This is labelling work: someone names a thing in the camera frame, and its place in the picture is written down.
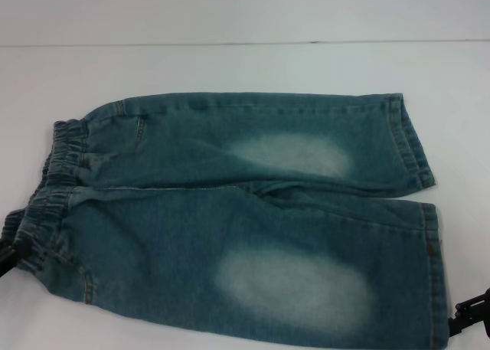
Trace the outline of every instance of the elastic waistband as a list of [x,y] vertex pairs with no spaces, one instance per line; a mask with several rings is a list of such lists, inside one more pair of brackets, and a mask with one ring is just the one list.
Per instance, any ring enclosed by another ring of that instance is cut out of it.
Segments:
[[11,212],[5,219],[2,239],[11,241],[21,252],[30,251],[19,263],[19,268],[38,271],[55,243],[68,198],[78,185],[85,139],[83,121],[55,123],[53,147],[44,163],[41,183],[28,206]]

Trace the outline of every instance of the white backdrop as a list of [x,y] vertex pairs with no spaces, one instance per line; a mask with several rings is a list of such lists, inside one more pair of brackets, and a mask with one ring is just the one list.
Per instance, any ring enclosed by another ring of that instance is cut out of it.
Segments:
[[[0,0],[0,216],[35,189],[52,123],[109,101],[188,91],[403,92],[438,183],[407,199],[439,208],[452,304],[477,296],[490,287],[490,42],[364,41],[490,39],[486,2]],[[363,42],[291,44],[299,41]],[[226,42],[283,44],[199,46]],[[197,46],[124,46],[175,43]],[[489,345],[480,324],[449,348]],[[0,279],[0,349],[33,348],[288,347],[125,319],[54,297],[13,270]]]

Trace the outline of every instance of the hem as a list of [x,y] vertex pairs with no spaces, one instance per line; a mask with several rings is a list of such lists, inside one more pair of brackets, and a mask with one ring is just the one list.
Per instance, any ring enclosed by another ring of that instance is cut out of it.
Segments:
[[27,254],[18,268],[36,273],[52,250],[71,191],[78,184],[85,138],[83,121],[54,124],[53,147],[39,186],[25,209],[13,211],[5,219],[2,237],[24,252],[22,255]]
[[448,307],[443,256],[440,247],[436,207],[422,203],[426,232],[426,248],[429,265],[430,285],[430,350],[446,348],[449,341]]
[[399,93],[390,96],[389,106],[391,132],[405,169],[416,177],[419,190],[434,186],[436,179],[408,116],[403,95]]

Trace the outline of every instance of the blue denim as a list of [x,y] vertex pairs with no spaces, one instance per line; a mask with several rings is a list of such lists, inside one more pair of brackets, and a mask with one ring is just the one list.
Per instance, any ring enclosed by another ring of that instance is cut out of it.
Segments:
[[2,233],[55,295],[326,348],[441,349],[434,185],[400,94],[178,93],[54,126]]

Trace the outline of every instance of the stitching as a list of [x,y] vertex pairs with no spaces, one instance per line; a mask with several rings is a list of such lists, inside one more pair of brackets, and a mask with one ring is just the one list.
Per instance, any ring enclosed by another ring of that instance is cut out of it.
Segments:
[[396,134],[394,132],[394,121],[393,121],[393,115],[391,114],[391,111],[392,111],[392,102],[390,101],[388,103],[387,118],[388,118],[388,125],[390,127],[391,137],[392,137],[393,141],[395,142],[395,145],[397,146],[398,155],[400,156],[400,158],[402,160],[402,163],[403,163],[403,166],[405,167],[405,170],[407,170],[407,172],[410,174],[410,170],[408,169],[408,165],[407,165],[407,160],[405,160],[405,158],[403,157],[403,154],[402,154],[401,141],[398,139],[398,137],[396,136]]
[[[73,195],[73,191],[74,191],[75,188],[76,187],[72,187],[68,191],[68,193],[67,193],[67,197],[64,200],[63,208],[61,209],[61,213],[60,213],[60,222],[64,218],[64,215],[67,213],[68,206],[69,206],[69,203],[70,203],[70,200],[71,200],[71,197]],[[53,237],[51,238],[50,243],[48,244],[49,247],[50,247],[50,249],[51,249],[51,251],[54,251],[54,248],[59,243],[60,236],[61,236],[61,230],[58,228],[57,231],[56,231],[56,234],[53,235]]]
[[124,106],[122,105],[122,101],[116,102],[116,115],[117,116],[126,116],[126,111],[124,111]]
[[209,188],[134,188],[134,187],[107,187],[107,188],[91,188],[94,191],[213,191],[214,189],[240,189],[235,185],[222,185],[220,187]]
[[423,228],[425,230],[425,237],[426,237],[426,248],[427,248],[427,255],[429,257],[429,271],[430,271],[430,304],[431,304],[431,324],[430,324],[430,348],[435,350],[435,344],[436,344],[436,314],[435,314],[435,293],[434,293],[434,262],[433,262],[433,249],[430,246],[430,237],[429,237],[429,232],[427,230],[427,211],[423,204],[420,204],[420,208],[422,209],[422,214],[423,214]]
[[405,135],[405,139],[407,140],[407,144],[408,144],[408,148],[410,149],[410,153],[413,155],[413,158],[415,159],[417,171],[420,172],[420,165],[419,165],[420,160],[418,159],[416,153],[413,151],[412,142],[410,141],[410,137],[407,133],[407,130],[405,129],[406,127],[403,124],[403,115],[402,114],[400,114],[400,128],[401,128],[403,134]]
[[[313,105],[302,105],[302,106],[281,106],[281,105],[233,105],[233,106],[222,106],[222,105],[214,105],[214,106],[203,106],[200,108],[192,109],[189,108],[190,110],[212,110],[212,109],[261,109],[261,110],[311,110],[311,111],[317,111],[317,110],[324,110],[325,113],[330,113],[330,112],[342,112],[346,109],[360,109],[364,110],[366,109],[367,106],[379,106],[380,103],[379,101],[374,101],[371,103],[363,103],[363,104],[348,104],[348,105],[321,105],[321,106],[313,106]],[[155,112],[150,112],[150,113],[136,113],[136,114],[128,114],[122,106],[120,107],[121,111],[123,113],[119,113],[119,104],[116,105],[117,114],[116,115],[111,115],[111,116],[105,116],[103,118],[94,118],[91,120],[92,123],[97,123],[106,119],[111,119],[114,117],[119,117],[119,116],[150,116],[153,114],[166,114],[169,109],[171,109],[170,106],[166,107],[164,110],[161,111],[155,111]]]
[[389,231],[397,230],[397,231],[403,231],[403,232],[407,232],[407,233],[410,232],[413,234],[423,233],[423,229],[414,229],[411,227],[404,227],[404,226],[399,226],[399,225],[394,225],[394,224],[382,224],[379,222],[373,222],[373,221],[370,221],[368,219],[364,219],[364,218],[361,218],[358,216],[348,216],[346,214],[342,214],[342,213],[339,213],[337,211],[331,211],[328,208],[325,208],[323,206],[318,206],[316,204],[294,203],[294,202],[288,203],[287,201],[284,201],[284,202],[279,201],[279,203],[282,204],[286,208],[296,208],[296,209],[311,208],[311,209],[317,210],[320,213],[327,214],[328,216],[331,216],[334,218],[343,218],[343,219],[348,220],[348,221],[366,224],[366,225],[371,226],[371,227],[383,228],[383,229],[386,229]]
[[145,130],[145,116],[138,116],[138,122],[136,123],[136,138],[133,148],[137,148],[142,140],[143,131]]
[[72,266],[77,270],[77,272],[82,276],[82,281],[83,281],[83,302],[85,304],[90,304],[89,303],[89,295],[90,295],[90,288],[92,287],[92,284],[89,282],[89,278],[87,275],[87,270],[82,268],[81,265],[75,264],[73,262],[73,259],[69,259],[65,257],[61,252],[55,253],[51,252],[51,254],[56,257],[58,260],[63,261],[64,263]]
[[[38,232],[39,232],[39,228],[41,227],[41,216],[44,217],[44,215],[46,214],[47,201],[50,198],[52,192],[53,192],[53,190],[51,190],[50,194],[44,199],[43,207],[41,209],[42,210],[42,213],[40,213],[38,215],[38,219],[36,220],[35,229],[34,229],[34,231],[32,233],[32,240],[33,240],[33,242],[36,241],[36,240],[38,240]],[[35,264],[37,271],[41,270],[42,264],[43,264],[43,262],[44,262],[44,260],[46,259],[46,256],[47,256],[47,250],[46,249],[42,249],[41,248],[41,251],[42,251],[42,255],[39,257],[39,261]]]
[[80,172],[81,172],[80,169],[83,167],[83,165],[85,163],[85,153],[87,152],[87,137],[88,137],[87,123],[85,123],[85,120],[83,120],[83,119],[80,122],[82,124],[83,136],[81,137],[82,138],[82,151],[81,151],[80,162],[79,162],[78,170],[77,170],[77,178],[79,178],[79,179],[80,179]]

